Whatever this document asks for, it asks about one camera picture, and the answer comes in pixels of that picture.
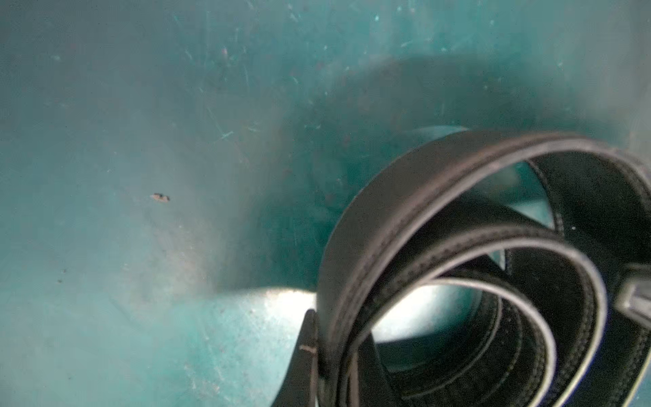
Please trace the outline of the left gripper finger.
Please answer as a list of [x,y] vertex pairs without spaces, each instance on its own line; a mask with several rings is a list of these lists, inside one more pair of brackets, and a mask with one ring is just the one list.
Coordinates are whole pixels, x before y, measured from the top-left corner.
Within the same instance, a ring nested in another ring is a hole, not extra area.
[[273,407],[315,407],[318,384],[318,318],[307,310]]

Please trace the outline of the black belt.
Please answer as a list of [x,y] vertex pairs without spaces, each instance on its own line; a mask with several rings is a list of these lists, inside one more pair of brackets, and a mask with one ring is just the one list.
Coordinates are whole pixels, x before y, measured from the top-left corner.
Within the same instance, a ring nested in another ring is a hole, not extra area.
[[[650,321],[650,171],[567,132],[459,132],[390,164],[320,265],[322,406],[627,406]],[[403,371],[371,331],[417,288],[480,293],[450,350]]]

